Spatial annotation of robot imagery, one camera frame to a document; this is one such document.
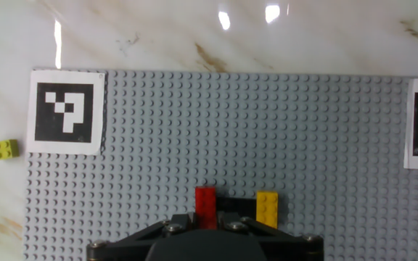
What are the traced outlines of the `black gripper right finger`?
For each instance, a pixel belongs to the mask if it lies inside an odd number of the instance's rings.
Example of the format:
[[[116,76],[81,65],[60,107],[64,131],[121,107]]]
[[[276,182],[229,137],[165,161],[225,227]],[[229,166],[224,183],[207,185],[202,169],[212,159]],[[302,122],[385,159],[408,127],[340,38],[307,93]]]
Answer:
[[[324,239],[313,234],[293,236],[235,212],[218,213],[218,229],[240,236],[236,243],[266,260],[324,261]]]

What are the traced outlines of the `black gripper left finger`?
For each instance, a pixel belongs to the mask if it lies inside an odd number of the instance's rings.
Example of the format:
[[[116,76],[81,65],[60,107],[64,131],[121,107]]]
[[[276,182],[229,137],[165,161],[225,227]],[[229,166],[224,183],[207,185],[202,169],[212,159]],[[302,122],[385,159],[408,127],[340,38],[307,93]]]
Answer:
[[[194,213],[176,214],[118,241],[96,240],[86,247],[88,261],[146,260],[160,240],[194,229]]]

